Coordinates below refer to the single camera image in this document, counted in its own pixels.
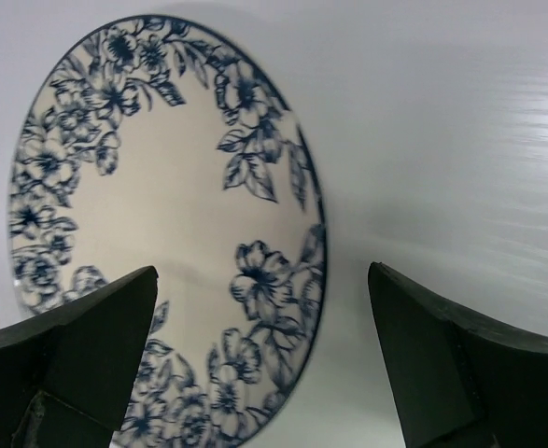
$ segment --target oval plate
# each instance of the oval plate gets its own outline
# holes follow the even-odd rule
[[[322,196],[287,102],[222,35],[139,16],[72,47],[23,125],[8,221],[35,315],[160,273],[118,444],[237,446],[288,398],[323,305]]]

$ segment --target white surface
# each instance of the white surface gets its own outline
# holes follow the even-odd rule
[[[367,303],[372,260],[548,334],[548,0],[0,1],[0,327],[19,315],[5,195],[24,113],[70,45],[140,12],[203,21],[255,55],[327,195],[318,347],[253,446],[403,446]]]

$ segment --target blue and white plate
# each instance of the blue and white plate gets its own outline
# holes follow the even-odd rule
[[[299,122],[243,51],[174,17],[93,31],[36,96],[10,187],[32,314],[160,274],[115,442],[237,446],[272,419],[316,335],[326,227]]]

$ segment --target floral border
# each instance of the floral border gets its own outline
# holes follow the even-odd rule
[[[74,46],[44,84],[54,94],[53,105],[40,113],[32,108],[24,123],[9,210],[10,237],[26,242],[12,250],[23,302],[40,314],[107,283],[97,267],[81,266],[70,288],[62,287],[61,268],[71,262],[78,228],[64,213],[71,208],[80,167],[90,163],[99,175],[116,173],[124,118],[151,110],[158,99],[171,107],[184,105],[175,80],[187,73],[213,90],[229,128],[217,145],[228,157],[223,190],[243,187],[277,203],[269,166],[286,153],[294,198],[304,212],[313,195],[319,222],[306,232],[296,262],[263,241],[238,245],[239,273],[231,280],[230,294],[242,305],[251,330],[222,332],[206,357],[208,385],[198,385],[184,356],[154,337],[167,321],[169,301],[158,306],[129,409],[115,436],[131,448],[238,446],[256,434],[300,376],[324,297],[323,204],[300,128],[298,142],[279,130],[290,111],[285,101],[224,37],[178,18],[139,16],[108,24]],[[297,362],[294,357],[305,346]],[[256,402],[251,390],[265,372],[274,390]],[[169,400],[173,393],[176,398]]]

